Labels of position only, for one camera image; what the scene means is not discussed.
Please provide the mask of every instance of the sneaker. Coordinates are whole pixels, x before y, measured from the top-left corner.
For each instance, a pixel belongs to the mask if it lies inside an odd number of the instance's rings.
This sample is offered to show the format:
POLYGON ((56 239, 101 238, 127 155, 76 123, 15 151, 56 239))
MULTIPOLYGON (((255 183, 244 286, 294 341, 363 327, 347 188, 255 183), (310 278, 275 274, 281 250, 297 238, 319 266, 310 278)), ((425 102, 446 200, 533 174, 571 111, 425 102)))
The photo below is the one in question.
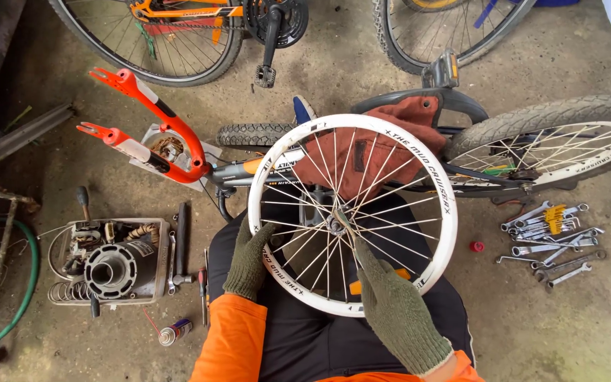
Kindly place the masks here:
POLYGON ((308 102, 301 95, 295 96, 293 123, 300 125, 310 120, 314 120, 315 118, 317 118, 317 114, 315 114, 315 110, 313 110, 312 106, 310 106, 310 102, 308 102))

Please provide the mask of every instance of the hand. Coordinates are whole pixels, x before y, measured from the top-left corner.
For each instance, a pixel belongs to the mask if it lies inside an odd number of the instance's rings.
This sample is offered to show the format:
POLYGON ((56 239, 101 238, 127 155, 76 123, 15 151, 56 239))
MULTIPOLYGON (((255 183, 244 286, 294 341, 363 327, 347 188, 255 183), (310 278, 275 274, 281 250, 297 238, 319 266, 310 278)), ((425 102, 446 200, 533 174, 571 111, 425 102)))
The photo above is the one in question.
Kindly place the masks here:
POLYGON ((256 293, 261 289, 266 278, 266 266, 263 265, 263 247, 275 232, 275 225, 268 223, 254 237, 249 230, 249 219, 245 216, 240 226, 240 233, 235 242, 235 254, 227 279, 223 284, 226 293, 237 294, 256 301, 256 293))
POLYGON ((435 329, 426 303, 414 284, 377 260, 364 239, 355 238, 355 252, 362 268, 365 317, 386 348, 409 370, 423 377, 451 358, 452 345, 435 329))

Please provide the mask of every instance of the crankset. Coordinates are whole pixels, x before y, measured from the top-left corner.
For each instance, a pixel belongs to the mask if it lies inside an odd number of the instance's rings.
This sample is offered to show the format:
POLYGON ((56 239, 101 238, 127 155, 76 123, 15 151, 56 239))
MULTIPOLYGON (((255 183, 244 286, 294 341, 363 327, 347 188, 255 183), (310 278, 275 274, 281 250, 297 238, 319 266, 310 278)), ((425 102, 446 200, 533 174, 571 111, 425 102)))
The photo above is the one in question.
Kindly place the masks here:
POLYGON ((306 33, 306 0, 246 0, 244 25, 251 36, 266 46, 263 65, 256 68, 254 83, 261 88, 272 88, 276 75, 272 68, 275 49, 292 46, 306 33))

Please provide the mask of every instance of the spray can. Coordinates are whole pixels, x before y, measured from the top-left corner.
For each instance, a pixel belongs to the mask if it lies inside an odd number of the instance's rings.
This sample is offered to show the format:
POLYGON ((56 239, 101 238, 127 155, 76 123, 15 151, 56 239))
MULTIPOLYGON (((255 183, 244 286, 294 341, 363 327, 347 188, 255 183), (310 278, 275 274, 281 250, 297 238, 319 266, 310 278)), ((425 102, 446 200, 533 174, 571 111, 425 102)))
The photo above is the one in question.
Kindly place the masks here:
POLYGON ((178 338, 181 338, 192 330, 192 322, 187 318, 178 320, 174 325, 167 326, 159 332, 159 343, 171 346, 178 338))

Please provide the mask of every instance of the mountain bike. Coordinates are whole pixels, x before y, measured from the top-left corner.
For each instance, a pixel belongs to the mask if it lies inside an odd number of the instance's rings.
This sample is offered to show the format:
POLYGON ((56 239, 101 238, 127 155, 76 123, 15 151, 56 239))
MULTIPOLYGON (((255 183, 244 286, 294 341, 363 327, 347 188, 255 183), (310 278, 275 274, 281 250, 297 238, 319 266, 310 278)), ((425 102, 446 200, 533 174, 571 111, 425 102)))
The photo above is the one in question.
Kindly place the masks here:
POLYGON ((460 66, 493 48, 536 0, 373 0, 376 36, 391 63, 421 74, 445 48, 460 66))
POLYGON ((219 211, 226 220, 232 217, 225 210, 225 199, 233 195, 237 187, 250 187, 247 215, 251 231, 256 233, 267 222, 278 225, 274 240, 263 253, 264 263, 275 280, 312 307, 341 316, 363 317, 359 295, 353 293, 350 283, 351 275, 359 266, 350 256, 354 242, 332 219, 333 209, 342 210, 372 251, 386 256, 393 266, 399 265, 399 271, 404 270, 406 278, 425 293, 442 275, 454 249, 458 225, 456 197, 525 195, 551 187, 567 187, 611 170, 611 96, 554 101, 489 118, 475 100, 450 87, 458 85, 454 53, 447 51, 429 68, 424 71, 424 84, 432 88, 373 97, 355 105, 351 114, 319 117, 298 126, 277 124, 280 129, 274 128, 274 124, 255 124, 250 128, 246 124, 235 125, 246 128, 238 130, 242 133, 236 134, 234 141, 227 139, 234 128, 221 128, 220 145, 257 152, 254 158, 221 166, 208 164, 192 129, 127 69, 117 74, 97 69, 92 75, 150 109, 163 122, 159 128, 161 132, 173 131, 181 137, 185 152, 173 153, 170 149, 154 152, 118 128, 87 122, 77 128, 101 138, 107 145, 174 181, 188 184, 206 177, 216 186, 219 211), (436 129, 448 137, 447 146, 438 156, 406 130, 363 114, 379 106, 426 94, 439 94, 443 109, 464 113, 474 122, 467 128, 437 126, 436 129), (340 176, 343 172, 331 170, 326 161, 324 166, 318 167, 325 179, 323 184, 304 184, 293 171, 294 165, 306 159, 316 163, 313 157, 319 156, 324 161, 319 144, 323 136, 330 134, 336 148, 336 137, 343 137, 346 129, 350 132, 351 128, 352 138, 338 143, 338 147, 344 147, 342 152, 348 151, 340 158, 345 161, 344 169, 348 165, 360 166, 362 179, 372 179, 370 186, 362 187, 360 183, 355 197, 342 198, 338 190, 344 181, 340 176), (374 134, 371 151, 367 157, 356 157, 348 163, 351 150, 356 150, 353 146, 357 146, 355 134, 363 131, 374 134), (304 139, 316 142, 320 149, 304 149, 304 139), (385 148, 381 143, 376 145, 382 140, 385 140, 385 148), (386 150, 388 154, 380 169, 368 172, 374 150, 386 150), (411 156, 394 172, 380 177, 395 150, 406 150, 411 156), (173 164, 172 156, 182 154, 189 156, 189 168, 173 164), (422 170, 411 181, 403 184, 395 181, 393 174, 413 161, 420 161, 422 170), (384 184, 386 190, 370 195, 370 189, 378 184, 384 184), (415 192, 418 199, 397 204, 393 198, 401 190, 415 192), (369 210, 372 205, 376 206, 374 212, 369 210), (420 209, 419 220, 411 214, 402 223, 388 217, 388 213, 406 207, 420 209), (293 209, 289 214, 293 218, 276 220, 271 215, 276 208, 293 209), (394 239, 402 236, 406 240, 407 235, 426 241, 432 255, 394 239), (312 247, 318 241, 325 241, 321 250, 312 247), (383 250, 378 245, 380 241, 394 243, 396 250, 383 250), (426 264, 410 266, 398 260, 399 253, 423 259, 421 261, 426 264), (303 254, 315 258, 310 261, 303 254))
POLYGON ((271 88, 275 49, 306 32, 305 0, 49 0, 65 25, 116 67, 164 86, 216 80, 240 54, 245 30, 265 45, 254 82, 271 88))

